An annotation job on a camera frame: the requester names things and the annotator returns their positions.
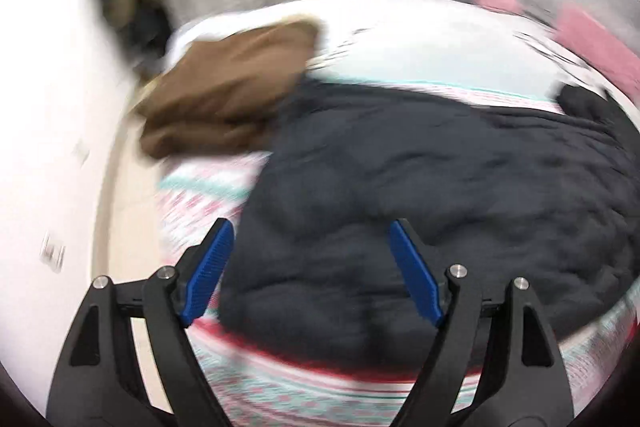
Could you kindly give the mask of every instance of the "bed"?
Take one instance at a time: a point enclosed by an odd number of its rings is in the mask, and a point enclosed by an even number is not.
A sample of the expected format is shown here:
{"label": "bed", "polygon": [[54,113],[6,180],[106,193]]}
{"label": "bed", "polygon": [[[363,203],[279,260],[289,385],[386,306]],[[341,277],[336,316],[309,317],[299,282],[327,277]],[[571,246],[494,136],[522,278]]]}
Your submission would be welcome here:
{"label": "bed", "polygon": [[[324,24],[318,56],[309,64],[311,74],[324,81],[551,112],[560,111],[552,98],[559,84],[577,82],[593,90],[607,87],[640,124],[640,111],[596,71],[581,66],[576,74],[540,53],[542,45],[572,55],[549,41],[546,26],[450,0],[303,0],[204,18],[174,35],[167,68],[194,39],[221,39],[294,14]],[[267,159],[268,153],[251,153],[165,162],[158,205],[168,261],[199,243],[216,218],[238,223]],[[562,340],[576,414],[616,367],[636,332],[639,307],[637,280],[609,312]],[[280,359],[227,334],[216,311],[214,294],[206,315],[190,328],[190,339],[235,425],[389,425],[411,389],[415,375],[347,374]],[[478,380],[477,372],[466,377],[456,410],[471,403]]]}

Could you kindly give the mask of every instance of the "blue gripper pad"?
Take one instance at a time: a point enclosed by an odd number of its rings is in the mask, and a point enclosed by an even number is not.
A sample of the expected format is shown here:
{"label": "blue gripper pad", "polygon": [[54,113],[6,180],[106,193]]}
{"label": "blue gripper pad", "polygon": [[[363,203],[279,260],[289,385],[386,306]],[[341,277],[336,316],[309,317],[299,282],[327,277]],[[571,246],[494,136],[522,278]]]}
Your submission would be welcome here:
{"label": "blue gripper pad", "polygon": [[414,300],[420,316],[439,327],[445,314],[440,306],[440,288],[420,252],[414,245],[401,221],[394,221],[389,228],[389,247],[402,272],[404,284]]}
{"label": "blue gripper pad", "polygon": [[182,254],[175,266],[179,279],[173,298],[183,327],[188,328],[204,315],[233,249],[233,224],[227,219],[217,219],[202,243]]}

